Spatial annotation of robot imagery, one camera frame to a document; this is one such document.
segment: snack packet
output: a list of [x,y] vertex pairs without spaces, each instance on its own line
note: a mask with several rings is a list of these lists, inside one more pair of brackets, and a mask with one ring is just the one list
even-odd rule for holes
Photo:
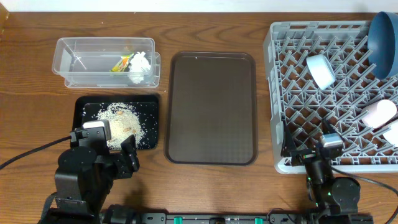
[[110,72],[124,72],[133,55],[134,53],[122,55],[120,61],[110,70]]

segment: transparent bin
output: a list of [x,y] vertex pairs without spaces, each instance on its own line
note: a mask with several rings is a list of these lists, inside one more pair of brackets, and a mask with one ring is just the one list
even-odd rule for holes
[[[122,55],[145,53],[150,69],[110,72]],[[160,80],[160,55],[155,41],[137,37],[67,37],[55,48],[53,73],[69,88],[155,88]]]

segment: wooden table surface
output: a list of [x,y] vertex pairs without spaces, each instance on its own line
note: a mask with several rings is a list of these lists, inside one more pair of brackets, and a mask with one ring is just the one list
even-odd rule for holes
[[[0,163],[68,135],[77,98],[98,94],[160,95],[160,136],[153,150],[139,151],[141,168],[116,180],[104,208],[113,203],[139,211],[170,213],[266,213],[272,208],[303,210],[308,201],[304,175],[282,175],[272,159],[269,87],[262,42],[275,21],[371,20],[374,14],[309,13],[11,13],[0,41]],[[61,37],[152,37],[162,56],[160,85],[154,89],[68,89],[51,71]],[[183,166],[164,156],[170,60],[180,51],[247,52],[256,61],[259,156],[247,167]],[[37,223],[44,200],[55,191],[63,142],[18,160],[0,171],[0,223]],[[365,174],[398,187],[398,174]],[[361,182],[359,211],[384,223],[396,196]]]

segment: black cable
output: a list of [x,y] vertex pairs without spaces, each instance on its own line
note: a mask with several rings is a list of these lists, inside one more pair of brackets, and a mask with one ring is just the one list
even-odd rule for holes
[[46,149],[46,148],[48,148],[48,147],[50,147],[50,146],[53,146],[53,145],[58,144],[58,143],[60,143],[60,142],[66,141],[66,140],[68,140],[68,139],[70,139],[70,138],[71,138],[71,136],[68,136],[68,137],[65,137],[65,138],[61,138],[61,139],[58,139],[58,140],[56,140],[56,141],[54,141],[54,142],[50,142],[50,143],[48,143],[48,144],[45,144],[44,146],[40,146],[40,147],[38,147],[38,148],[35,148],[35,149],[30,150],[30,151],[24,152],[24,153],[22,153],[21,155],[16,156],[16,157],[14,157],[14,158],[8,160],[7,162],[1,164],[0,170],[3,169],[3,168],[5,168],[6,166],[8,166],[9,164],[11,164],[12,162],[17,161],[17,160],[20,159],[20,158],[23,158],[23,157],[25,157],[25,156],[28,156],[28,155],[30,155],[30,154],[32,154],[32,153],[35,153],[35,152],[38,152],[38,151],[40,151],[40,150]]
[[[367,179],[367,178],[360,177],[360,176],[357,176],[357,175],[354,175],[354,174],[349,174],[349,173],[340,171],[340,170],[338,170],[338,169],[332,167],[331,165],[329,165],[329,167],[330,167],[333,171],[336,171],[337,173],[346,175],[346,176],[348,176],[348,177],[352,177],[352,178],[355,178],[355,179],[358,179],[358,180],[363,180],[363,181],[369,182],[369,183],[371,183],[371,184],[376,184],[377,186],[380,186],[380,187],[385,187],[385,188],[387,188],[387,189],[393,191],[393,192],[398,196],[398,190],[395,189],[395,188],[393,188],[393,187],[391,187],[390,185],[383,184],[382,182],[378,182],[378,181],[375,181],[375,180]],[[390,224],[390,223],[396,218],[397,215],[398,215],[398,206],[397,206],[396,210],[394,211],[394,213],[392,214],[392,216],[390,217],[390,219],[388,219],[388,221],[386,222],[386,224]]]
[[[283,208],[273,208],[273,209],[271,209],[271,211],[269,211],[269,213],[267,214],[267,220],[266,220],[266,221],[269,221],[269,220],[271,219],[271,217],[268,218],[268,216],[269,216],[274,210],[277,210],[277,209],[278,209],[278,210],[285,211]],[[293,223],[295,223],[295,220],[293,220],[293,218],[290,217],[289,214],[284,214],[284,215],[287,215],[287,218],[289,218],[290,221],[292,221]]]

